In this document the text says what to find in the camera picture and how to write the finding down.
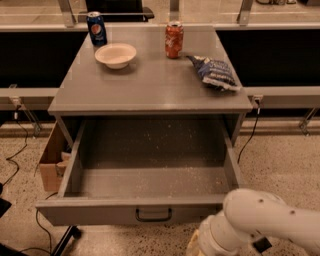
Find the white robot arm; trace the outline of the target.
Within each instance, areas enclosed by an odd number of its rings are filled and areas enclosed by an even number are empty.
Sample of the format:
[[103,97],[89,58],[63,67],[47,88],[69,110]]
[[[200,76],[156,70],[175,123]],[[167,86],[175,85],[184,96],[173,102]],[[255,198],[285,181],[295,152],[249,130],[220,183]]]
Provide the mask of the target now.
[[272,193],[236,189],[195,230],[186,256],[236,256],[242,246],[266,237],[319,254],[320,212],[292,207]]

